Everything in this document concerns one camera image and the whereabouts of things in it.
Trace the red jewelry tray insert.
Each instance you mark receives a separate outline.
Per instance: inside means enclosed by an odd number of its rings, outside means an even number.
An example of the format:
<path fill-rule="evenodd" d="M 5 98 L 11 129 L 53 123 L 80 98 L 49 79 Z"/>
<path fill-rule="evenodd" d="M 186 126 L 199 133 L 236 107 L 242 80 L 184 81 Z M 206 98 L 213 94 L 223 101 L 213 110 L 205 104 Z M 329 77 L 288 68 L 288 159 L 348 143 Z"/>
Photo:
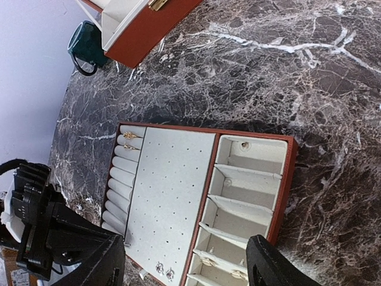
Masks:
<path fill-rule="evenodd" d="M 285 135 L 120 123 L 101 226 L 162 285 L 248 285 L 200 258 L 247 270 L 250 237 L 276 242 L 297 151 Z M 172 282 L 157 262 L 174 270 Z"/>

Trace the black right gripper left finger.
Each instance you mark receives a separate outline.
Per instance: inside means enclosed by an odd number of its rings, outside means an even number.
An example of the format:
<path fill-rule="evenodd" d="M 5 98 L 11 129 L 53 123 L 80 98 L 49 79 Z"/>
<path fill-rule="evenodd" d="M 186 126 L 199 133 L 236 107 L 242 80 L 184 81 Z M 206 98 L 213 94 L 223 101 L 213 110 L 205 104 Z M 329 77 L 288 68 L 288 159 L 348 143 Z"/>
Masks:
<path fill-rule="evenodd" d="M 123 285 L 125 260 L 123 237 L 112 235 L 86 261 L 55 285 Z"/>

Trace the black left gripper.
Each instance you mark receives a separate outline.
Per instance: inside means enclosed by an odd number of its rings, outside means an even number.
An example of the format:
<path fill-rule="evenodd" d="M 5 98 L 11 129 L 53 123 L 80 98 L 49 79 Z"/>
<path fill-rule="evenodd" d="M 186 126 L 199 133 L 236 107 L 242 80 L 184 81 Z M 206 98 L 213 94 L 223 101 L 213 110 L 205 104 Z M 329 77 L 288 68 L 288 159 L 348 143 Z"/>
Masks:
<path fill-rule="evenodd" d="M 49 280 L 53 263 L 79 267 L 115 234 L 61 203 L 49 203 L 37 225 L 25 226 L 16 264 L 37 278 Z"/>

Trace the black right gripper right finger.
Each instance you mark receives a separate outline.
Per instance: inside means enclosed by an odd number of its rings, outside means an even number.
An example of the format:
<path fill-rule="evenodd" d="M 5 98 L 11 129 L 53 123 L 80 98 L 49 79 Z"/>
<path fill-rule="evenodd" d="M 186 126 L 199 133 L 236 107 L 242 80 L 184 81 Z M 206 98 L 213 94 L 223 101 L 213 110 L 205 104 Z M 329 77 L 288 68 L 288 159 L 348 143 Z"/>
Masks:
<path fill-rule="evenodd" d="M 246 263 L 249 285 L 320 286 L 299 271 L 262 235 L 255 235 L 248 240 Z"/>

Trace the red jewelry box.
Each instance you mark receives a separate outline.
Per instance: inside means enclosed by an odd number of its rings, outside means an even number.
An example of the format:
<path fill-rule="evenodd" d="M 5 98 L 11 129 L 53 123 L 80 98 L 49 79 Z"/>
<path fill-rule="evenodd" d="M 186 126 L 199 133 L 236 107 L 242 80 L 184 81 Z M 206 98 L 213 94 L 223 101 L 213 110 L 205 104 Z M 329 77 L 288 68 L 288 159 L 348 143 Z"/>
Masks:
<path fill-rule="evenodd" d="M 101 31 L 105 56 L 133 69 L 201 2 L 112 0 L 76 3 Z"/>

